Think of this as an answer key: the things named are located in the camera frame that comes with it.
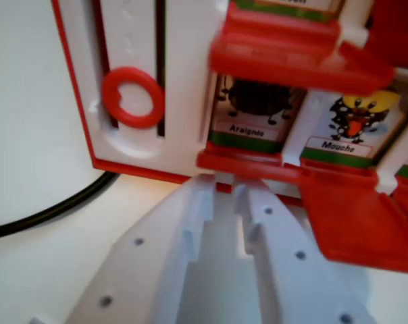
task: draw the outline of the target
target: cartoon fly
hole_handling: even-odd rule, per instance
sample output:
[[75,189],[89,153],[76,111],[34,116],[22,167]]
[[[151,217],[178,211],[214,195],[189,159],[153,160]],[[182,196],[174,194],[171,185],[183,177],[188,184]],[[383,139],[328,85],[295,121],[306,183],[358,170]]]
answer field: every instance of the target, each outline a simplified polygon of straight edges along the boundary
[[364,132],[376,132],[378,124],[383,122],[392,106],[399,99],[395,92],[378,90],[370,97],[343,96],[330,108],[334,113],[332,122],[337,127],[337,134],[332,135],[334,140],[352,138],[353,143],[361,143],[360,136]]
[[222,94],[216,97],[217,100],[225,101],[228,94],[228,100],[236,109],[228,113],[231,117],[237,116],[238,111],[253,115],[268,115],[267,122],[269,125],[276,125],[276,120],[273,120],[272,117],[281,111],[283,111],[282,118],[290,118],[290,115],[286,114],[286,111],[292,109],[289,87],[234,79],[232,87],[228,89],[226,87],[226,76],[224,76],[224,87],[221,92]]

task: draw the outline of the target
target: red plastic ring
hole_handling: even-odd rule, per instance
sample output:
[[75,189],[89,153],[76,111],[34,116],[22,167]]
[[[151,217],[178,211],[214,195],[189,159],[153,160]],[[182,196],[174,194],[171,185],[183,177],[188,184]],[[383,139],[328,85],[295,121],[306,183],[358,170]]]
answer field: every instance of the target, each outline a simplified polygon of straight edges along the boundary
[[[134,116],[120,107],[122,96],[118,87],[123,83],[142,86],[153,101],[153,109],[148,115]],[[110,71],[102,82],[102,101],[109,113],[120,123],[132,128],[156,126],[165,112],[165,97],[162,88],[147,73],[134,67],[118,67]]]

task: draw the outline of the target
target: black wire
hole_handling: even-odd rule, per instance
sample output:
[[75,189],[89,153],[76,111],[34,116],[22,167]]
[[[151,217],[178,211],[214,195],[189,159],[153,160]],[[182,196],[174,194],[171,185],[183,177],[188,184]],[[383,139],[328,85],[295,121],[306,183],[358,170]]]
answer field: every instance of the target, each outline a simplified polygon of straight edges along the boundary
[[100,193],[117,175],[113,172],[104,172],[92,184],[58,204],[23,219],[0,225],[0,238],[40,225],[79,205],[84,206],[84,202],[87,203],[89,198]]

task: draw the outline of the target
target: slot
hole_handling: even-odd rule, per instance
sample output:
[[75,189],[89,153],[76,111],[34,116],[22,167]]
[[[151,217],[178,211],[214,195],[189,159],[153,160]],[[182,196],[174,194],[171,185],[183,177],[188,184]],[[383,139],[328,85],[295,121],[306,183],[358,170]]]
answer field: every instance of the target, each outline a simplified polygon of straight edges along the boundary
[[[96,34],[97,34],[97,45],[99,49],[99,61],[102,66],[103,76],[105,77],[109,72],[109,61],[108,52],[105,42],[105,31],[103,29],[103,19],[102,19],[102,7],[100,0],[91,0],[91,9],[93,12],[93,20],[95,22]],[[109,116],[111,126],[113,128],[118,128],[118,120],[113,117],[106,109]]]
[[[156,81],[165,88],[165,0],[155,0],[156,6]],[[165,116],[157,124],[157,135],[165,137]]]

